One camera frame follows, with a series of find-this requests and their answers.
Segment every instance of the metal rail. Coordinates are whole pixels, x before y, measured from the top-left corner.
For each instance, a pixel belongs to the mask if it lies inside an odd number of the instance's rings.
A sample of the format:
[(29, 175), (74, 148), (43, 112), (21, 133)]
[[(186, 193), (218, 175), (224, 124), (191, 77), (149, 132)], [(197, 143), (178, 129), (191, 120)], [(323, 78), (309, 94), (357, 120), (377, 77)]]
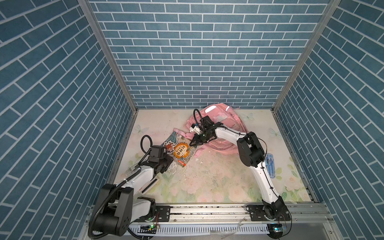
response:
[[(252, 222), (249, 212), (245, 209), (248, 204), (262, 203), (157, 204), (171, 206), (169, 222), (159, 224), (235, 224), (243, 218), (245, 218), (243, 224), (278, 222), (277, 220)], [(324, 203), (288, 203), (286, 205), (291, 212), (293, 223), (333, 223), (332, 216)]]

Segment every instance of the pink backpack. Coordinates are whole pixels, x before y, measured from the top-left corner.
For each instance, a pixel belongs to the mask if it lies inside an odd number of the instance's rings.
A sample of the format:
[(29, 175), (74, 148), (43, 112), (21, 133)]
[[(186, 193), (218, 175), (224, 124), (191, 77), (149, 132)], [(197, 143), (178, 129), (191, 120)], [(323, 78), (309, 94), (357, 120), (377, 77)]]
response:
[[(235, 113), (232, 107), (225, 105), (224, 103), (218, 103), (218, 104), (212, 104), (208, 107), (204, 108), (200, 111), (201, 116), (209, 116), (209, 118), (214, 122), (221, 122), (224, 125), (226, 125), (229, 128), (232, 128), (234, 130), (240, 131), (240, 132), (248, 132), (247, 128), (245, 127), (244, 123), (241, 121), (239, 116)], [(196, 120), (200, 122), (200, 116), (196, 115)], [(189, 129), (192, 124), (196, 123), (193, 116), (191, 116), (187, 120), (187, 128)], [(192, 134), (187, 134), (186, 137), (190, 138), (193, 137)], [(206, 147), (209, 147), (215, 151), (218, 151), (222, 154), (234, 154), (238, 153), (237, 146), (233, 143), (224, 140), (222, 138), (218, 138), (215, 140), (210, 141), (207, 144), (204, 144), (203, 146), (199, 147), (200, 149), (204, 149)]]

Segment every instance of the flower pattern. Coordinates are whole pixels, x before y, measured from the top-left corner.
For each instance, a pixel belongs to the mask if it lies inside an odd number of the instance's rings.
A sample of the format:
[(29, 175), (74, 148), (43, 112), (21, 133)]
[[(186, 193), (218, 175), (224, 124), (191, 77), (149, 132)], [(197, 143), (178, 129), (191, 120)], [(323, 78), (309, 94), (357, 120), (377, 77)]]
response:
[[(273, 155), (275, 161), (276, 176), (271, 181), (283, 200), (310, 201), (284, 140), (280, 137), (281, 133), (274, 130), (278, 127), (271, 112), (242, 109), (236, 112), (245, 121), (248, 130), (268, 144), (268, 153)], [(191, 114), (191, 110), (140, 110), (136, 119), (138, 125), (133, 131), (135, 134), (130, 136), (115, 182), (124, 179), (130, 173), (129, 169), (144, 155), (140, 151), (140, 139), (144, 132), (151, 136), (153, 144), (161, 144), (174, 127), (188, 132), (185, 124)], [(157, 178), (158, 181), (144, 196), (155, 198), (159, 203), (260, 202), (262, 199), (251, 170), (241, 163), (237, 154), (223, 155), (209, 148), (199, 157), (192, 157), (186, 167), (173, 162)]]

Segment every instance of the metal base plate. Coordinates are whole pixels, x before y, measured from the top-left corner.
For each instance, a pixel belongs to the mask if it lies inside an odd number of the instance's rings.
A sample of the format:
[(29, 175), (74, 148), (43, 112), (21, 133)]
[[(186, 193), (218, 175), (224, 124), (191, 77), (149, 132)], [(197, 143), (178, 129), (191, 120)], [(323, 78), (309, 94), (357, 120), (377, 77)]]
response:
[(158, 222), (169, 222), (170, 206), (156, 206), (156, 212)]
[[(268, 219), (265, 217), (263, 207), (264, 207), (264, 205), (247, 205), (247, 210), (249, 211), (251, 221), (260, 222), (260, 221), (274, 220), (274, 219)], [(280, 219), (280, 222), (282, 222), (282, 221), (287, 222), (287, 221), (291, 220), (291, 216), (289, 214), (287, 207), (284, 207), (281, 210), (281, 215), (279, 216), (279, 219)]]

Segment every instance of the brick wall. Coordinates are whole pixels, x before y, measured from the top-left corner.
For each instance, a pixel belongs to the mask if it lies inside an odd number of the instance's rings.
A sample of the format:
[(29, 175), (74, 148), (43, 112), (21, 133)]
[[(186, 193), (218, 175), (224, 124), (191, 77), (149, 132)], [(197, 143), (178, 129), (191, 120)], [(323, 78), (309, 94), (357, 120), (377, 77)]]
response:
[(139, 108), (271, 108), (328, 0), (91, 0)]
[(78, 237), (131, 114), (76, 0), (0, 1), (0, 239)]
[(345, 239), (383, 239), (384, 1), (342, 0), (278, 109)]

